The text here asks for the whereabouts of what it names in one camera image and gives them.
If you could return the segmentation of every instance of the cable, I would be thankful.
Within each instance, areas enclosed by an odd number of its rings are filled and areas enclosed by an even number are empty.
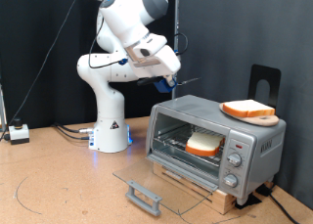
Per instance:
[[[273,202],[282,210],[282,212],[285,214],[285,216],[294,224],[299,224],[297,221],[295,221],[288,212],[284,209],[284,207],[270,194],[270,197],[272,198]]]
[[[56,44],[56,42],[57,42],[57,40],[58,40],[58,38],[59,38],[59,35],[60,35],[60,33],[61,33],[61,30],[62,30],[62,28],[64,27],[64,25],[65,25],[65,23],[66,23],[66,21],[67,21],[68,15],[69,15],[69,13],[70,13],[70,11],[71,11],[71,8],[72,8],[73,5],[75,4],[75,2],[76,2],[76,0],[73,0],[73,2],[71,3],[71,6],[70,6],[70,8],[69,8],[69,10],[68,10],[68,12],[67,12],[67,16],[66,16],[64,22],[62,23],[62,25],[61,25],[61,27],[60,27],[60,29],[59,29],[59,31],[58,31],[58,34],[57,34],[57,36],[56,36],[55,41],[53,42],[52,46],[50,47],[50,49],[49,49],[49,51],[48,51],[48,53],[47,53],[47,55],[46,55],[46,58],[45,58],[45,60],[44,60],[44,62],[43,62],[43,64],[42,64],[42,66],[41,66],[41,69],[39,70],[39,72],[38,72],[36,78],[35,78],[34,81],[32,82],[32,84],[31,84],[31,86],[30,86],[30,88],[29,88],[29,90],[28,90],[28,92],[27,92],[27,94],[26,94],[26,97],[24,98],[24,100],[23,100],[23,102],[22,102],[20,108],[19,108],[18,111],[14,114],[14,116],[13,116],[13,118],[11,119],[10,123],[8,124],[8,127],[6,128],[6,130],[2,133],[2,136],[1,136],[1,138],[0,138],[0,142],[2,141],[2,139],[3,139],[4,135],[5,135],[5,133],[8,131],[8,128],[9,128],[9,126],[12,124],[14,118],[18,115],[18,113],[19,113],[20,110],[22,109],[23,105],[25,104],[25,102],[26,102],[26,100],[27,100],[27,98],[28,98],[28,96],[29,96],[29,93],[30,93],[30,91],[32,90],[32,87],[33,87],[34,84],[36,83],[36,81],[37,81],[37,79],[38,79],[38,77],[39,77],[39,75],[40,75],[42,69],[44,68],[44,66],[45,66],[45,64],[46,64],[46,62],[47,62],[47,59],[48,59],[48,57],[49,57],[49,55],[50,55],[51,50],[53,49],[53,47],[55,46],[55,44]]]
[[[187,37],[184,33],[182,33],[182,32],[176,33],[176,34],[174,35],[174,37],[175,37],[175,36],[178,36],[178,35],[182,35],[182,36],[185,37],[185,39],[186,39],[186,44],[185,44],[185,49],[184,49],[182,52],[178,52],[178,51],[176,52],[176,56],[179,56],[179,55],[184,54],[184,53],[187,51],[188,45],[189,45],[188,37]]]
[[[91,52],[92,52],[92,49],[94,48],[96,39],[97,39],[97,37],[98,37],[98,35],[99,35],[100,31],[101,31],[101,28],[102,28],[102,26],[104,25],[104,21],[105,21],[105,19],[102,18],[102,23],[101,23],[101,26],[100,26],[100,28],[99,28],[99,31],[97,32],[96,37],[95,37],[95,39],[94,39],[94,41],[92,42],[92,45],[91,45],[91,47],[90,47],[89,58],[88,58],[88,64],[89,64],[89,67],[92,68],[92,69],[107,67],[107,66],[111,66],[111,65],[114,65],[114,64],[120,64],[120,65],[123,66],[123,65],[125,65],[125,64],[127,63],[127,59],[122,59],[122,60],[120,60],[120,61],[116,61],[116,62],[110,63],[110,64],[108,64],[108,65],[104,65],[104,66],[92,67],[92,66],[90,65],[90,56],[91,56]]]
[[[282,212],[284,213],[284,215],[294,224],[299,224],[298,222],[296,222],[288,213],[287,211],[284,209],[284,207],[272,196],[272,192],[273,192],[273,188],[276,185],[274,184],[274,186],[271,188],[266,187],[264,184],[262,184],[259,188],[257,188],[255,191],[264,196],[264,197],[268,197],[270,196],[270,198],[273,200],[273,202],[282,210]]]
[[[59,124],[58,122],[54,122],[54,124],[52,126],[59,126],[59,127],[63,128],[64,130],[66,130],[70,133],[79,133],[79,130],[66,128],[65,126]]]
[[[62,133],[64,133],[65,135],[67,135],[69,138],[72,138],[72,139],[78,139],[78,140],[89,140],[89,137],[81,137],[81,138],[76,138],[76,137],[73,137],[69,134],[67,134],[65,131],[63,131],[61,128],[59,128],[59,126],[57,125],[53,125],[55,126],[57,129],[59,129]]]

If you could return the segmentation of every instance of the wooden block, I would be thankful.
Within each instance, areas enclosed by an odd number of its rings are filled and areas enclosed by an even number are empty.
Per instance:
[[[206,187],[203,187],[180,174],[172,172],[158,163],[154,163],[154,174],[180,188],[194,198],[199,199],[199,201],[205,199],[207,195],[211,193],[203,203],[221,214],[227,213],[235,206],[236,197],[220,190],[211,192]]]

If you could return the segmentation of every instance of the silver toaster oven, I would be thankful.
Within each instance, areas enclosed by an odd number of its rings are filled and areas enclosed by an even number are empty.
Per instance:
[[[129,185],[126,196],[154,215],[159,215],[159,203],[181,214],[198,202],[192,197],[184,198],[186,193],[179,194],[175,186],[157,178],[152,169],[155,163],[166,168],[170,176],[183,176],[209,191],[218,189],[243,205],[251,192],[271,181],[279,171],[285,130],[283,120],[270,127],[252,125],[226,115],[219,103],[184,96],[153,107],[147,157],[114,175]],[[225,143],[215,157],[195,156],[185,151],[194,132],[223,136]],[[154,203],[140,201],[134,195],[136,190]]]
[[[146,151],[149,159],[188,173],[244,204],[251,192],[279,171],[285,130],[283,120],[271,127],[256,126],[226,115],[216,102],[185,96],[153,107]],[[193,132],[221,135],[225,144],[215,157],[189,154],[185,146]]]

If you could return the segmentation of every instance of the black cable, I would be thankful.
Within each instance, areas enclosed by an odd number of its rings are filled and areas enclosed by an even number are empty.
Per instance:
[[[37,81],[37,79],[38,79],[38,77],[39,77],[39,75],[40,75],[42,69],[44,68],[44,66],[45,66],[45,64],[46,64],[46,62],[47,62],[47,59],[48,59],[48,57],[49,57],[49,55],[50,55],[51,50],[53,49],[53,47],[55,46],[55,44],[56,44],[56,42],[57,42],[57,40],[58,40],[58,38],[59,38],[59,35],[60,35],[60,33],[61,33],[61,30],[62,30],[62,28],[64,27],[64,25],[65,25],[65,23],[66,23],[66,21],[67,21],[68,15],[69,15],[69,13],[70,13],[70,11],[71,11],[71,8],[72,8],[73,5],[75,4],[75,2],[76,2],[76,0],[73,0],[73,2],[71,3],[71,6],[70,6],[70,8],[69,8],[69,10],[68,10],[68,12],[67,12],[66,19],[65,19],[64,22],[62,23],[62,25],[61,25],[61,27],[60,27],[60,29],[59,29],[59,31],[58,31],[58,34],[57,34],[57,36],[56,36],[56,39],[55,39],[55,41],[53,42],[52,46],[50,47],[50,49],[49,49],[49,51],[48,51],[48,53],[47,53],[47,55],[46,55],[46,58],[45,58],[45,60],[44,60],[44,62],[43,62],[43,64],[42,64],[42,66],[41,66],[41,69],[39,70],[39,72],[38,72],[36,78],[35,78],[34,81],[32,82],[32,84],[31,84],[31,86],[30,86],[30,88],[29,88],[29,90],[28,90],[28,92],[27,92],[27,94],[26,94],[26,97],[24,98],[24,100],[23,100],[23,102],[22,102],[20,108],[19,108],[18,111],[14,114],[14,116],[13,116],[13,118],[11,119],[10,123],[8,124],[8,127],[6,128],[6,130],[2,133],[2,136],[1,136],[1,138],[0,138],[0,142],[2,141],[2,139],[3,139],[4,135],[5,135],[5,133],[8,131],[8,128],[9,128],[9,126],[12,124],[14,118],[18,115],[18,113],[19,113],[20,110],[22,109],[23,105],[25,104],[25,102],[26,102],[26,100],[27,100],[27,98],[28,98],[28,96],[29,96],[29,93],[30,93],[30,91],[32,90],[32,87],[33,87],[34,84],[36,83],[36,81]]]
[[[52,126],[59,126],[70,133],[79,133],[79,130],[66,128],[65,126],[59,124],[58,122],[54,122]]]
[[[104,65],[104,66],[92,67],[92,66],[90,65],[90,56],[91,56],[91,52],[92,52],[92,49],[94,48],[96,39],[97,39],[97,37],[98,37],[98,35],[99,35],[100,31],[101,31],[101,28],[102,28],[102,26],[103,26],[103,24],[104,24],[104,20],[105,20],[105,19],[102,19],[102,23],[101,23],[100,29],[99,29],[99,31],[97,32],[96,37],[95,37],[94,41],[92,42],[92,45],[91,45],[90,51],[89,51],[88,64],[89,64],[89,67],[90,67],[90,68],[93,68],[93,69],[102,68],[102,67],[107,67],[107,66],[111,66],[111,65],[114,65],[114,64],[117,64],[117,63],[119,63],[120,65],[126,64],[126,62],[125,62],[126,59],[124,59],[124,60],[116,61],[116,62],[110,63],[110,64],[108,64],[108,65]]]
[[[285,214],[285,216],[294,224],[299,224],[297,221],[295,221],[288,212],[284,209],[284,207],[270,194],[270,197],[272,198],[273,202],[282,210],[282,212]]]
[[[175,36],[178,36],[178,35],[182,35],[182,36],[184,36],[184,37],[185,37],[185,39],[186,39],[186,44],[185,44],[185,49],[184,49],[182,52],[177,52],[177,53],[176,53],[176,56],[179,56],[179,55],[184,54],[184,53],[187,51],[187,49],[188,49],[188,45],[189,45],[187,35],[185,35],[185,34],[184,34],[184,33],[182,33],[182,32],[178,32],[178,33],[176,33],[176,34],[174,35],[174,37],[175,37]]]
[[[57,129],[59,129],[62,133],[64,133],[65,135],[67,135],[69,138],[72,138],[72,139],[78,139],[78,140],[89,140],[89,137],[81,137],[81,138],[76,138],[76,137],[73,137],[69,134],[67,134],[65,131],[63,131],[61,128],[59,128],[59,126],[57,125],[53,125],[55,126]]]

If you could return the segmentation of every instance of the metal bracket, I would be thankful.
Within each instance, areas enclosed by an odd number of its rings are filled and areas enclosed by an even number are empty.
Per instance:
[[[0,132],[5,132],[7,129],[7,126],[6,126],[6,117],[4,115],[4,104],[3,104],[1,84],[0,84],[0,117],[1,117],[1,124],[2,124],[2,128],[0,128]]]
[[[130,180],[127,182],[129,185],[129,190],[128,193],[126,193],[126,197],[131,199],[133,202],[135,202],[138,206],[144,208],[147,212],[154,216],[159,216],[160,215],[160,210],[158,209],[159,207],[159,202],[162,200],[162,197],[159,197],[158,195],[152,193],[151,191],[147,190],[146,188],[140,186],[138,183],[136,183],[133,180]],[[138,197],[135,196],[135,190],[138,192],[141,192],[144,194],[146,197],[150,198],[153,200],[153,205],[150,206],[146,202],[142,201]]]

